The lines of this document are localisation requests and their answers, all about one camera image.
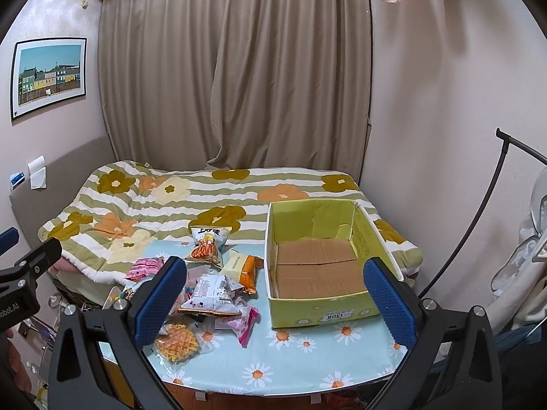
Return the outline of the white wall switch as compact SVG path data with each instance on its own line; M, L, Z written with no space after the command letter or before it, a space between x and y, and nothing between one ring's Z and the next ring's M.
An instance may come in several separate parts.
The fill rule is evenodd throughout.
M27 164L30 176L30 189L39 190L46 188L46 164L42 155Z

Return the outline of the beige curtain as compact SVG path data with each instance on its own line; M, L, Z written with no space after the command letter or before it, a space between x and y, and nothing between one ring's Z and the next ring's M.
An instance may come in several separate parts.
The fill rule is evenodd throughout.
M119 159L359 179L370 0L102 0L98 80Z

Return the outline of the white orange chips bag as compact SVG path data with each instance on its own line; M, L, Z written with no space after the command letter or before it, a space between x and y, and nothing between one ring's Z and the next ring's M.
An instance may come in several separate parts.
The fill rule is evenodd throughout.
M207 263L220 269L223 266L222 249L232 229L230 227L192 227L194 248L185 256L191 263Z

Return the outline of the yellow-green cardboard box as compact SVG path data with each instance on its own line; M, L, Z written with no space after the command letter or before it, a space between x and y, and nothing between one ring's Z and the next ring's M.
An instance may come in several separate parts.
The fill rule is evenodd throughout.
M361 201L310 198L272 203L264 270L274 329L305 328L377 313L363 266L379 258L403 274Z

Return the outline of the grey headboard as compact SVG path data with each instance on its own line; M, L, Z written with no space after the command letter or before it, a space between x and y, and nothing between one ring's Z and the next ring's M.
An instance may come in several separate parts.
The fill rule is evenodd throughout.
M31 249L40 244L39 228L74 200L96 169L114 161L110 140L104 135L47 164L45 189L32 190L25 182L9 195L19 229Z

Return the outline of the pink snack packet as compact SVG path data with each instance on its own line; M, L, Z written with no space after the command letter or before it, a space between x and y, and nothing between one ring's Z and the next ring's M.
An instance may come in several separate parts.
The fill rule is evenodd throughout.
M165 261L162 256L138 259L125 278L130 282L140 282L147 277L154 277L163 267Z

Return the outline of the framed houses picture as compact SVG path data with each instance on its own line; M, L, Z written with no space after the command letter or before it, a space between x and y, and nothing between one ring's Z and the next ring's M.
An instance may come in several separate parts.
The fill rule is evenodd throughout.
M50 37L14 46L10 114L30 113L86 94L85 37Z

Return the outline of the white shrimp chips bag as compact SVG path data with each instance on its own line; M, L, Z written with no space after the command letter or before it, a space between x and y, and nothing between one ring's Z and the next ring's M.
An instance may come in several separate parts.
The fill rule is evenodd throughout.
M191 297L178 307L182 313L207 316L239 316L235 297L244 286L223 274L204 274L198 278Z

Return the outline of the blue white wall item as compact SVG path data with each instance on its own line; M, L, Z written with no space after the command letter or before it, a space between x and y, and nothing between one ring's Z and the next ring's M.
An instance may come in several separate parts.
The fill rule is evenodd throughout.
M23 172L14 173L10 175L9 183L10 189L14 190L25 182L25 174Z

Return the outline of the floral striped quilt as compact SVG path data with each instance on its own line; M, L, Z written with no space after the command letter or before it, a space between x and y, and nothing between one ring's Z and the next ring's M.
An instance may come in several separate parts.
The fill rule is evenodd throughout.
M124 285L153 241L189 245L191 226L213 225L231 228L231 244L262 243L269 203L307 198L358 202L403 273L419 270L422 251L380 218L352 176L303 167L165 171L130 160L106 164L43 221L37 236L58 239L62 257L92 282Z

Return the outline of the packaged waffle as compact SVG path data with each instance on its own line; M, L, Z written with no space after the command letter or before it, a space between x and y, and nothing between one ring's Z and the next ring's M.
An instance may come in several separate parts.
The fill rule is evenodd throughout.
M165 324L154 341L159 354L172 363L189 359L199 351L198 339L185 324Z

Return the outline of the pink white snack bag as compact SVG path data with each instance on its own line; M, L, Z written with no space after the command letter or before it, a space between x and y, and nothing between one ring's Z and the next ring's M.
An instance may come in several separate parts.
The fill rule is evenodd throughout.
M231 330L237 336L239 344L242 347L246 347L249 343L254 323L258 319L259 311L253 306L245 305L239 316L216 318L214 329Z

